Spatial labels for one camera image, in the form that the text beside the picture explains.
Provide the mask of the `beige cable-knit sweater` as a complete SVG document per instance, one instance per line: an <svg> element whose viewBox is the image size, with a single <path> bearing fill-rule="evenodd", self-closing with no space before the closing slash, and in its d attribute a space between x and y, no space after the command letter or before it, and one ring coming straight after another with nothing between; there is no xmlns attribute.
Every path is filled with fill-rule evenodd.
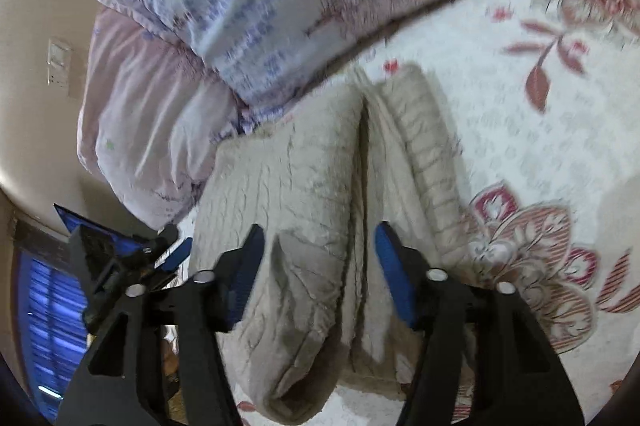
<svg viewBox="0 0 640 426"><path fill-rule="evenodd" d="M385 388L413 376L422 340L395 312L374 230L390 223L434 267L465 253L470 219L435 81L411 63L380 83L355 68L219 146L190 268L264 229L243 319L220 344L231 379L270 420L310 420L343 380Z"/></svg>

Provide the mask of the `window with blue light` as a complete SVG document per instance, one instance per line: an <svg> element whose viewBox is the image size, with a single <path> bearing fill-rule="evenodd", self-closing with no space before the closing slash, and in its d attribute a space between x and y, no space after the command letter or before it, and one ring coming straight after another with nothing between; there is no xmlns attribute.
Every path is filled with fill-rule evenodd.
<svg viewBox="0 0 640 426"><path fill-rule="evenodd" d="M28 391L37 410L54 422L87 349L81 317L86 298L76 277L22 253L16 301Z"/></svg>

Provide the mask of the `pink lower pillow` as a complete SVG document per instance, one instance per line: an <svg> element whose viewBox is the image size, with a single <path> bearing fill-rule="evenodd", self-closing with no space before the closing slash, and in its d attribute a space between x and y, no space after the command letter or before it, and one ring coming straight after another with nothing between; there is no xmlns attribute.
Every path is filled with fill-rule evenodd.
<svg viewBox="0 0 640 426"><path fill-rule="evenodd" d="M77 155L154 230L198 201L218 144L241 129L229 87L182 45L110 8L96 16Z"/></svg>

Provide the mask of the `white floral bedspread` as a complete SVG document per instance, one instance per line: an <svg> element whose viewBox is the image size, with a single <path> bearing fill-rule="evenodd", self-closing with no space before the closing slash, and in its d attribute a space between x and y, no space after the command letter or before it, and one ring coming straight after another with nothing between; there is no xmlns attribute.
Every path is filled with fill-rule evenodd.
<svg viewBox="0 0 640 426"><path fill-rule="evenodd" d="M639 0L454 0L329 84L410 63L436 78L470 219L444 267L518 290L592 422L639 351ZM343 380L302 425L394 424L401 385ZM243 424L283 425L231 386Z"/></svg>

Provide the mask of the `white wall switch plate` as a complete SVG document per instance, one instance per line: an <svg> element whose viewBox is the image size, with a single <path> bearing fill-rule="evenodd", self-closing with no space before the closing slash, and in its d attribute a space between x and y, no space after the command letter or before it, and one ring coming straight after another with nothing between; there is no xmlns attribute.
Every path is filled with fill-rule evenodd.
<svg viewBox="0 0 640 426"><path fill-rule="evenodd" d="M50 38L48 42L47 79L49 86L68 89L72 48L64 41Z"/></svg>

